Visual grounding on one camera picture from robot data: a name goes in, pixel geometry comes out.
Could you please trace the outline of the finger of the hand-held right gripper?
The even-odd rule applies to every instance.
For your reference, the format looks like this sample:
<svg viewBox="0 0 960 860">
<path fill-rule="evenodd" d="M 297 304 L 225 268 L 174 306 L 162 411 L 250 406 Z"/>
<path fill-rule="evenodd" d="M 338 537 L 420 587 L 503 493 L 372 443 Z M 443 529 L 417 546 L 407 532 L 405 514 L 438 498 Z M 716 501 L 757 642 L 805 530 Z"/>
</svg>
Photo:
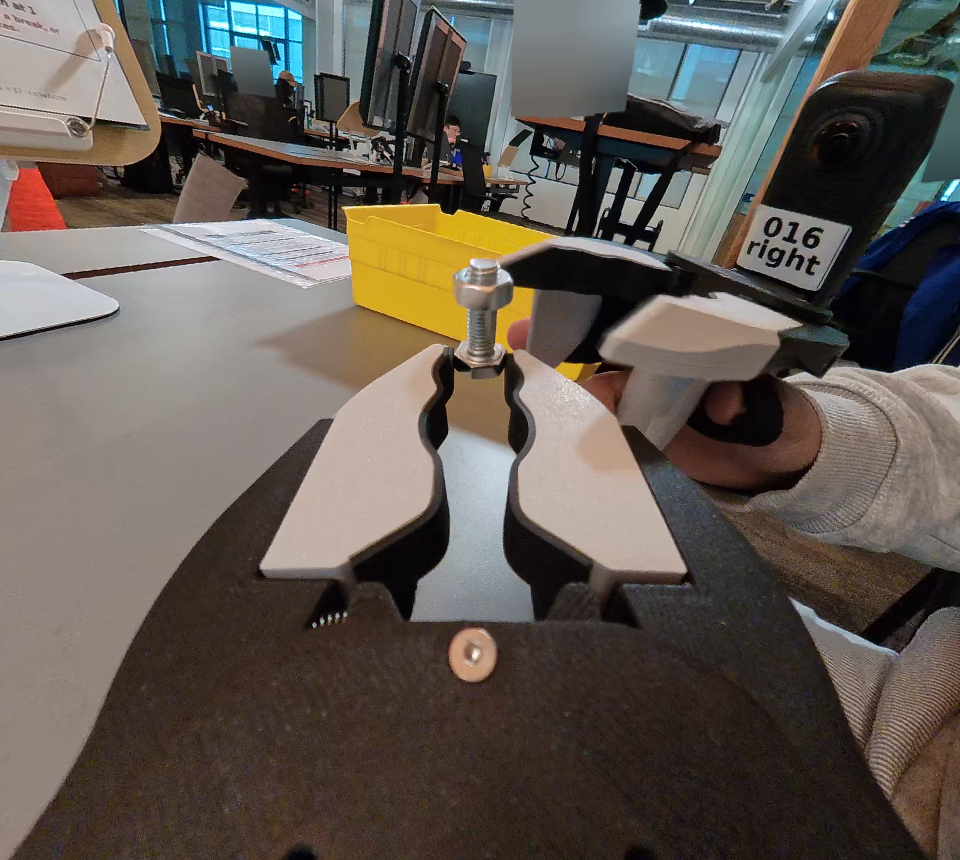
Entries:
<svg viewBox="0 0 960 860">
<path fill-rule="evenodd" d="M 594 238 L 548 239 L 500 265 L 515 287 L 534 292 L 523 349 L 550 367 L 599 361 L 610 329 L 677 287 L 677 272 L 658 255 Z"/>
<path fill-rule="evenodd" d="M 657 295 L 612 326 L 598 344 L 603 361 L 628 368 L 617 416 L 654 447 L 666 447 L 707 388 L 751 381 L 802 322 L 729 293 Z"/>
</svg>

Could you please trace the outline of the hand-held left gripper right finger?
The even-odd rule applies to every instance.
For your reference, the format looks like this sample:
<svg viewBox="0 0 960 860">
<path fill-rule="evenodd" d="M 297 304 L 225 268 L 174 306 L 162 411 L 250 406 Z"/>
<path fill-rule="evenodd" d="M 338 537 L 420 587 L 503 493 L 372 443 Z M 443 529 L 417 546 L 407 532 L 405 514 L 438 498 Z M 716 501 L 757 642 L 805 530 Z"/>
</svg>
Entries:
<svg viewBox="0 0 960 860">
<path fill-rule="evenodd" d="M 681 582 L 685 561 L 615 415 L 527 351 L 512 361 L 533 428 L 516 474 L 522 516 L 592 587 Z"/>
</svg>

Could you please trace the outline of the silver bolt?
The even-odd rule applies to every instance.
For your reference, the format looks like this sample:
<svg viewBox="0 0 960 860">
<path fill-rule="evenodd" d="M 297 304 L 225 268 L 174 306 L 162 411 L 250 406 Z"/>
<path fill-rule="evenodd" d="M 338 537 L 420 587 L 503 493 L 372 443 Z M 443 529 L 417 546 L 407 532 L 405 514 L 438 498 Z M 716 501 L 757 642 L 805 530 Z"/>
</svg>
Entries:
<svg viewBox="0 0 960 860">
<path fill-rule="evenodd" d="M 499 310 L 512 301 L 514 283 L 503 270 L 491 277 L 477 279 L 476 272 L 464 268 L 453 278 L 453 296 L 457 304 L 466 310 Z"/>
</svg>

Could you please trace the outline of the steel bolt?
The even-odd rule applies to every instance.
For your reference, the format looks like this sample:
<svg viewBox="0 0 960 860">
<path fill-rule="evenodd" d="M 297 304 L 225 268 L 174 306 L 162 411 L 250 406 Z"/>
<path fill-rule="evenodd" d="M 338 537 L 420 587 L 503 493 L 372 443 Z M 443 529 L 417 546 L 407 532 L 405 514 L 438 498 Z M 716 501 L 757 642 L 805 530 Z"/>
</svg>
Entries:
<svg viewBox="0 0 960 860">
<path fill-rule="evenodd" d="M 477 279 L 491 277 L 502 270 L 499 262 L 492 258 L 474 258 L 464 268 L 473 269 Z M 496 336 L 499 310 L 465 309 L 466 336 L 454 356 L 457 369 L 469 373 L 473 379 L 494 378 L 502 372 L 505 351 Z"/>
</svg>

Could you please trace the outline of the yellow plastic bin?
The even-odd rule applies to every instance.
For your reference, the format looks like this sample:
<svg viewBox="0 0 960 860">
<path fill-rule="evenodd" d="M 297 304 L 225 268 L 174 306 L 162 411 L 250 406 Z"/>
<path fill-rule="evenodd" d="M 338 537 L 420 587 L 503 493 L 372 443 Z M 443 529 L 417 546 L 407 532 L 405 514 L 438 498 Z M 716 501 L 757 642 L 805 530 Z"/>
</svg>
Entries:
<svg viewBox="0 0 960 860">
<path fill-rule="evenodd" d="M 354 302 L 457 342 L 467 313 L 454 298 L 455 274 L 476 257 L 500 259 L 555 238 L 435 204 L 349 206 L 344 214 Z"/>
</svg>

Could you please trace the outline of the grey desk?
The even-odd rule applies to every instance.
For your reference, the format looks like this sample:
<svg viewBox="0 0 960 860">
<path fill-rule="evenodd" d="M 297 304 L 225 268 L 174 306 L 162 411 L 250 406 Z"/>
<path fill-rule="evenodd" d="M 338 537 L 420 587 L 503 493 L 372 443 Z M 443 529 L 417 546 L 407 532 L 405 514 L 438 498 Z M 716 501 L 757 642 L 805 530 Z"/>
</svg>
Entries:
<svg viewBox="0 0 960 860">
<path fill-rule="evenodd" d="M 138 228 L 6 233 L 62 274 L 180 257 Z M 319 420 L 449 339 L 222 260 L 82 279 L 114 315 L 2 342 L 2 858 L 58 790 L 150 607 Z"/>
</svg>

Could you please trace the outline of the long wooden office desk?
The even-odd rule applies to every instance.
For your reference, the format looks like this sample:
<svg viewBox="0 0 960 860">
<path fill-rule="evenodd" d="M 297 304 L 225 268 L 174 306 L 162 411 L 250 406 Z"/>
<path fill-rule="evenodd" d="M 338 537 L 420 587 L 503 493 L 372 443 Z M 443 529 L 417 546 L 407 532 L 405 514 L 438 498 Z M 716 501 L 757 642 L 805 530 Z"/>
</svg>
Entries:
<svg viewBox="0 0 960 860">
<path fill-rule="evenodd" d="M 463 172 L 441 168 L 437 182 L 432 182 L 430 169 L 404 166 L 396 177 L 390 164 L 374 163 L 345 151 L 225 134 L 203 120 L 177 117 L 163 111 L 159 115 L 162 128 L 184 128 L 194 140 L 213 144 L 240 161 L 239 174 L 248 183 L 246 197 L 249 219 L 270 216 L 268 208 L 279 199 L 281 184 L 289 186 L 294 183 L 288 167 L 301 171 L 308 184 L 327 189 L 330 195 L 330 227 L 334 227 L 337 221 L 339 191 L 343 187 L 376 188 L 390 195 L 398 190 L 401 196 L 417 189 L 427 192 L 437 202 L 443 199 L 445 189 L 452 187 L 458 190 L 453 197 L 456 203 L 467 191 Z"/>
</svg>

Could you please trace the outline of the person's right hand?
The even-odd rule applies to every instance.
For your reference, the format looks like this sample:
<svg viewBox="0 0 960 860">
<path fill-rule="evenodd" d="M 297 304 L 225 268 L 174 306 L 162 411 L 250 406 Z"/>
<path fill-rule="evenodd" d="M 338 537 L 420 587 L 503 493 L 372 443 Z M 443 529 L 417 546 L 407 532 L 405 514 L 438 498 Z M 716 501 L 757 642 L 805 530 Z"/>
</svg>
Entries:
<svg viewBox="0 0 960 860">
<path fill-rule="evenodd" d="M 510 325 L 508 344 L 512 350 L 526 349 L 529 329 L 529 318 Z M 627 371 L 594 374 L 582 386 L 608 411 L 618 415 L 629 376 Z M 690 479 L 707 486 L 746 494 L 786 489 L 785 485 L 803 477 L 816 461 L 822 444 L 822 423 L 802 390 L 784 379 L 775 383 L 784 423 L 773 444 L 717 442 L 685 426 L 662 453 Z M 720 425 L 731 425 L 745 415 L 744 387 L 740 382 L 709 387 L 702 398 L 706 415 Z"/>
</svg>

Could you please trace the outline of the wooden beam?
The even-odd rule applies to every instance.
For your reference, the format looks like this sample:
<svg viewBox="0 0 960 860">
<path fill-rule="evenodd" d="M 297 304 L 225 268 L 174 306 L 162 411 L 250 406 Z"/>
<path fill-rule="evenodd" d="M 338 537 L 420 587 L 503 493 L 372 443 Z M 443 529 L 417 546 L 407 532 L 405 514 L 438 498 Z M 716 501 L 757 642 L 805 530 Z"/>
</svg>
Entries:
<svg viewBox="0 0 960 860">
<path fill-rule="evenodd" d="M 902 0 L 807 0 L 775 51 L 751 75 L 680 248 L 734 257 L 785 157 L 799 111 L 831 76 L 865 69 Z"/>
</svg>

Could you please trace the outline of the laminated paper sheet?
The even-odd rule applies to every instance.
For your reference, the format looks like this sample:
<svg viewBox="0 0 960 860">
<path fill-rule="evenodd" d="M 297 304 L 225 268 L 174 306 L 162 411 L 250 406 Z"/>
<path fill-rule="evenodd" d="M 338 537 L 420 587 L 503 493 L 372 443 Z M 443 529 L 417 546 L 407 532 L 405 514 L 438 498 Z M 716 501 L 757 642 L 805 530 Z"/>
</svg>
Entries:
<svg viewBox="0 0 960 860">
<path fill-rule="evenodd" d="M 276 220 L 166 224 L 143 232 L 302 289 L 352 277 L 346 243 Z"/>
</svg>

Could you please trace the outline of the black dual monitor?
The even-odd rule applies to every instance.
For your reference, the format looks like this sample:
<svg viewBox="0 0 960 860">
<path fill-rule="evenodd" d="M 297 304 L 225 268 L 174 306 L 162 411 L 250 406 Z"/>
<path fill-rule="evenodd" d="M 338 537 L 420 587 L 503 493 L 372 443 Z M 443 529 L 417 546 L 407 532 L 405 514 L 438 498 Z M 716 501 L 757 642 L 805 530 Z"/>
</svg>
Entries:
<svg viewBox="0 0 960 860">
<path fill-rule="evenodd" d="M 364 127 L 391 132 L 397 119 L 397 57 L 413 59 L 414 32 L 424 0 L 371 0 L 366 56 L 359 96 Z"/>
<path fill-rule="evenodd" d="M 466 37 L 438 9 L 431 7 L 421 26 L 412 67 L 407 133 L 433 144 L 467 50 Z"/>
</svg>

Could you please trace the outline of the grey chair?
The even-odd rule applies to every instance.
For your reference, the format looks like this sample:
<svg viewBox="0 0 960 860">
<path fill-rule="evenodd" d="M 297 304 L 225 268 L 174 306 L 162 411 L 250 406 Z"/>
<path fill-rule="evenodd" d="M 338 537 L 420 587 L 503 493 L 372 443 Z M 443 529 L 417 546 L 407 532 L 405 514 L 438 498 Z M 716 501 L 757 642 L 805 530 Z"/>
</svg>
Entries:
<svg viewBox="0 0 960 860">
<path fill-rule="evenodd" d="M 222 163 L 198 154 L 177 199 L 172 224 L 228 221 L 246 183 Z"/>
</svg>

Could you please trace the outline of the wooden document stand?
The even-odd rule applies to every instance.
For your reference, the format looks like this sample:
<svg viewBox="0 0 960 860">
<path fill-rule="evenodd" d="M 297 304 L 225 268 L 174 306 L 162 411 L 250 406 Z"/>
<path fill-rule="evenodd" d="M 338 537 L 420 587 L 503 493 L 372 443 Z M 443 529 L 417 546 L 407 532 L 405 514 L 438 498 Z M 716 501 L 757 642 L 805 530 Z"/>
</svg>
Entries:
<svg viewBox="0 0 960 860">
<path fill-rule="evenodd" d="M 113 0 L 1 0 L 2 215 L 38 161 L 125 166 L 160 116 Z"/>
</svg>

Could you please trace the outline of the orange ribbed object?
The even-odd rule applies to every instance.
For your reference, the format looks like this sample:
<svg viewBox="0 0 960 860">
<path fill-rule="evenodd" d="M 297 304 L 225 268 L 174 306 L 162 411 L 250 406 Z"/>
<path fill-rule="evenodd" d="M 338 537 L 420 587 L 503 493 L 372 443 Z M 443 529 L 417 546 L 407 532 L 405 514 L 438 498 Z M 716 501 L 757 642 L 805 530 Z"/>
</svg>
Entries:
<svg viewBox="0 0 960 860">
<path fill-rule="evenodd" d="M 12 182 L 3 224 L 4 231 L 67 230 L 65 219 L 37 167 L 20 167 Z"/>
</svg>

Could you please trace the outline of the printed instruction sheet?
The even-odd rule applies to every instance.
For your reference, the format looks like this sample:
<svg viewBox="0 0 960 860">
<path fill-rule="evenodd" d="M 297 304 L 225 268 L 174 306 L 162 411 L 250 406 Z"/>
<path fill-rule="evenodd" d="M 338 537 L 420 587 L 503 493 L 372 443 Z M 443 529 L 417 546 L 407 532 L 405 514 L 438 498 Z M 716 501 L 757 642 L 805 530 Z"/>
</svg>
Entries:
<svg viewBox="0 0 960 860">
<path fill-rule="evenodd" d="M 78 121 L 79 136 L 100 119 L 146 129 L 118 34 L 94 0 L 1 0 L 2 119 L 39 116 L 41 132 Z"/>
</svg>

